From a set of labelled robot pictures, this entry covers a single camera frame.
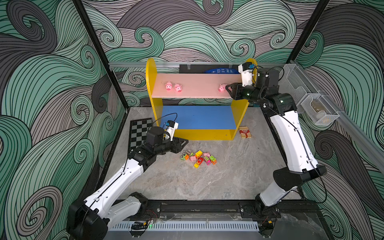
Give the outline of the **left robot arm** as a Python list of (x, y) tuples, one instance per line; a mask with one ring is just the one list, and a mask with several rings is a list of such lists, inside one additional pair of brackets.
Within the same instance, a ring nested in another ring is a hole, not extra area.
[(102, 240), (124, 219), (146, 214), (148, 199), (138, 192), (115, 201), (123, 191), (167, 152), (180, 153), (188, 140), (174, 136), (176, 129), (151, 127), (143, 144), (128, 155), (123, 166), (98, 190), (84, 200), (74, 201), (68, 211), (66, 230), (75, 240)]

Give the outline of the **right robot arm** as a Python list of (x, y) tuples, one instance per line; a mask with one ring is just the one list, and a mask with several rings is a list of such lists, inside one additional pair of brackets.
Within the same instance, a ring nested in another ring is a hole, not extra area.
[(306, 182), (321, 178), (326, 167), (313, 156), (302, 131), (297, 105), (290, 94), (279, 92), (280, 73), (277, 68), (260, 68), (246, 62), (238, 66), (242, 82), (226, 86), (234, 101), (257, 103), (272, 131), (279, 150), (287, 161), (285, 168), (273, 172), (274, 180), (256, 201), (260, 209), (275, 206), (289, 192)]

